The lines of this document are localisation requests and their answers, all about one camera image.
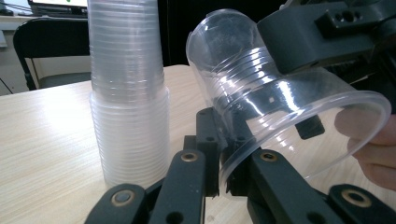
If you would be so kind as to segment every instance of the light wood tabletop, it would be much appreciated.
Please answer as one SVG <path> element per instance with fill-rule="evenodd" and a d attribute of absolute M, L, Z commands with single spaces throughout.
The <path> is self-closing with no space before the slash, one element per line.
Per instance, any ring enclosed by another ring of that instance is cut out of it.
<path fill-rule="evenodd" d="M 166 67 L 172 154 L 195 135 L 204 99 L 188 66 Z M 83 223 L 106 192 L 92 125 L 91 82 L 0 97 L 0 223 Z M 353 158 L 309 180 L 348 183 L 396 209 L 396 192 L 370 183 Z M 246 199 L 206 200 L 205 223 L 251 223 Z"/>

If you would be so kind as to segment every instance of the human hand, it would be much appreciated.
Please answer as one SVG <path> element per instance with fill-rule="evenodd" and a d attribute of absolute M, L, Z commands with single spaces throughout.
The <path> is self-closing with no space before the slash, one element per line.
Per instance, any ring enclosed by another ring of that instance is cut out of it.
<path fill-rule="evenodd" d="M 353 156 L 369 180 L 396 190 L 396 115 L 391 115 L 387 125 Z"/>
<path fill-rule="evenodd" d="M 375 121 L 375 113 L 345 109 L 337 114 L 334 125 L 338 132 L 350 137 L 348 148 L 353 148 Z M 369 180 L 396 190 L 396 115 L 391 115 L 385 127 L 353 156 Z"/>

